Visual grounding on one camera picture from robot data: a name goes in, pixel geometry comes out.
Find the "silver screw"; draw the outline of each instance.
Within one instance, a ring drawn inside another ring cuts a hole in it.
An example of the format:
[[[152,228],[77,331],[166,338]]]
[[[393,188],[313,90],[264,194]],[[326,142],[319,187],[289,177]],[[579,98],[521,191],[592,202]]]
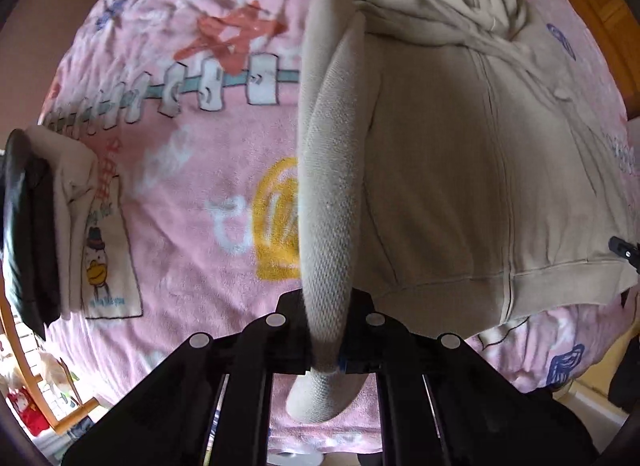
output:
[[[460,338],[458,338],[455,334],[445,334],[442,338],[440,338],[440,343],[443,347],[453,350],[460,347]]]
[[[191,338],[189,338],[189,344],[194,349],[201,349],[203,347],[206,347],[209,344],[209,339],[210,339],[209,336],[207,336],[202,332],[199,332],[191,336]]]
[[[267,316],[266,322],[269,327],[282,327],[287,319],[284,315],[274,312]]]
[[[371,314],[367,314],[365,321],[367,322],[368,325],[371,325],[372,327],[380,327],[380,325],[385,324],[386,319],[379,312],[372,312]]]

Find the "white picket fence print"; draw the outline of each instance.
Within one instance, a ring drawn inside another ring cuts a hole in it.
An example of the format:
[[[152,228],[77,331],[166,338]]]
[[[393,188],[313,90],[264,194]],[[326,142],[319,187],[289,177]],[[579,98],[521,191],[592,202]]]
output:
[[[94,135],[98,126],[108,130],[118,123],[136,123],[142,117],[143,102],[159,99],[158,112],[168,117],[180,113],[180,95],[198,93],[201,110],[218,112],[224,108],[223,89],[230,86],[244,86],[246,102],[255,105],[278,103],[280,83],[299,83],[298,70],[279,70],[275,54],[252,54],[249,56],[248,70],[232,76],[226,74],[215,58],[202,62],[199,76],[187,77],[187,67],[175,63],[164,74],[164,83],[151,85],[151,74],[143,72],[131,84],[118,83],[111,89],[108,99],[101,90],[93,100],[85,97],[76,112],[71,112],[71,104],[47,113],[44,125],[47,128],[79,139],[82,127],[86,134]]]

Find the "yellow door print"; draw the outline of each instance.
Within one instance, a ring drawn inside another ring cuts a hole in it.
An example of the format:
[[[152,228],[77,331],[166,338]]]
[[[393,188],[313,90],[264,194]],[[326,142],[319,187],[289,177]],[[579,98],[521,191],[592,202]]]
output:
[[[258,184],[252,208],[256,275],[263,280],[300,277],[298,177],[295,157],[274,164]]]

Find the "bed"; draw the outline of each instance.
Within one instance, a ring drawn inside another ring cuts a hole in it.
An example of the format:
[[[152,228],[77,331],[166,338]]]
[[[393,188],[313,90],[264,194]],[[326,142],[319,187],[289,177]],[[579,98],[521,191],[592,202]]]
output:
[[[98,184],[82,307],[49,327],[46,344],[102,404],[192,333],[238,332],[300,286],[296,112],[308,1],[100,0],[60,62],[40,122],[95,152]],[[567,0],[527,1],[600,118],[635,216],[626,111],[597,43]],[[544,311],[467,342],[524,392],[561,384],[631,327],[636,293]],[[286,414],[291,383],[274,384],[272,452],[381,449],[373,377],[319,425]]]

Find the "brown wall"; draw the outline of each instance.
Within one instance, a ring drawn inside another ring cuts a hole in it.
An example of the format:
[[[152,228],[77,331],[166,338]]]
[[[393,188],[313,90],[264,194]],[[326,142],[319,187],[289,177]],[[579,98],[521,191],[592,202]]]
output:
[[[60,58],[97,0],[20,0],[0,31],[0,148],[37,121]]]

